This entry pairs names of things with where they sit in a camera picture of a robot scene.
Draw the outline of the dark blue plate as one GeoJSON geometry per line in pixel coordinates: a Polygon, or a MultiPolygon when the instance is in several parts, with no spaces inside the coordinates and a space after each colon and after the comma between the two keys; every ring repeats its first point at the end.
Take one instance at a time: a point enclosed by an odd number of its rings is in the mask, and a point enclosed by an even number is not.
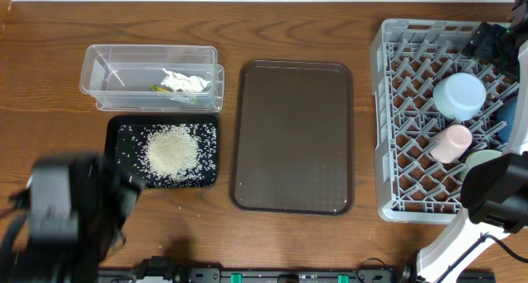
{"type": "Polygon", "coordinates": [[[497,113],[497,122],[505,122],[506,125],[498,131],[498,137],[502,143],[506,144],[510,138],[516,114],[517,97],[513,97],[504,102],[497,113]]]}

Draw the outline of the yellow snack wrapper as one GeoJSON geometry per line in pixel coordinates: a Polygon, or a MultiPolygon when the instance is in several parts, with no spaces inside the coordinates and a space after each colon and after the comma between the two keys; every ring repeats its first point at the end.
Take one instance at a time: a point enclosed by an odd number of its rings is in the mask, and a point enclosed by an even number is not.
{"type": "MultiPolygon", "coordinates": [[[[151,92],[174,92],[174,90],[172,88],[170,88],[170,87],[162,87],[162,86],[159,86],[159,85],[152,85],[149,88],[149,90],[151,92]]],[[[194,96],[180,95],[180,96],[177,96],[177,97],[169,97],[168,99],[171,100],[171,101],[184,102],[184,103],[190,104],[190,105],[197,105],[198,104],[197,98],[194,97],[194,96]]]]}

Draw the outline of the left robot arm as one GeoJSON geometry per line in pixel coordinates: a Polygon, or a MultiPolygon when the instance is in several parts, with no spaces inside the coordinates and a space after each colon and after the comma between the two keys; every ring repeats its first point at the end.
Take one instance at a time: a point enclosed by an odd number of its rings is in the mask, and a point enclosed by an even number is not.
{"type": "Polygon", "coordinates": [[[39,158],[1,241],[3,282],[95,282],[144,180],[95,154],[39,158]]]}

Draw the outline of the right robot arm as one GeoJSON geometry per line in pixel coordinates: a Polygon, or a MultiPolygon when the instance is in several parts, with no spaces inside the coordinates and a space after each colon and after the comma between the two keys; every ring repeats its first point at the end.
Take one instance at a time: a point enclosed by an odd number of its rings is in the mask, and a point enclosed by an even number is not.
{"type": "Polygon", "coordinates": [[[527,225],[527,0],[514,1],[510,23],[481,23],[462,50],[519,82],[507,146],[500,157],[469,170],[461,210],[406,263],[401,282],[455,282],[479,254],[527,225]]]}

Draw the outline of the white tissue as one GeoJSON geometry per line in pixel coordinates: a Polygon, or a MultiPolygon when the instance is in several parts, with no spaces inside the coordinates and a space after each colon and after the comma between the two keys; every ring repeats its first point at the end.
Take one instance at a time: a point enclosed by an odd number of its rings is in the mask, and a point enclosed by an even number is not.
{"type": "Polygon", "coordinates": [[[211,84],[211,81],[199,76],[186,76],[165,68],[163,72],[167,76],[161,81],[160,85],[173,92],[203,92],[211,84]]]}

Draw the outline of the pink cup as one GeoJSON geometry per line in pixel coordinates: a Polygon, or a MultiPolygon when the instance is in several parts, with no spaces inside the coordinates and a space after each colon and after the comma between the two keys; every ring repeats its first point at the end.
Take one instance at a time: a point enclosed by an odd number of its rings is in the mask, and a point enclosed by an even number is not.
{"type": "Polygon", "coordinates": [[[431,143],[436,146],[430,155],[440,163],[452,163],[458,159],[471,145],[473,136],[464,125],[451,125],[436,134],[431,143]]]}

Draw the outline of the mint green bowl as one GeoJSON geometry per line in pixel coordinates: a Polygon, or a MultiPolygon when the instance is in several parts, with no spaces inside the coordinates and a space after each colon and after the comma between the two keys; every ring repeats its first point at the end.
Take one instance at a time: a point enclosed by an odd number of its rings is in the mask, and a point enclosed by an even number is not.
{"type": "Polygon", "coordinates": [[[469,171],[482,163],[499,158],[502,155],[500,151],[483,149],[471,153],[464,161],[465,169],[460,173],[460,180],[463,182],[469,171]]]}

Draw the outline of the light blue bowl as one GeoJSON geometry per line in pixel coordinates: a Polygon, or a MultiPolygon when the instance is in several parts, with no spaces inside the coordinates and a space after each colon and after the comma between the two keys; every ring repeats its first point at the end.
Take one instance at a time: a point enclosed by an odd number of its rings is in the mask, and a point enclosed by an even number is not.
{"type": "Polygon", "coordinates": [[[455,73],[435,85],[432,98],[442,115],[466,121],[479,113],[486,100],[486,89],[474,75],[455,73]]]}

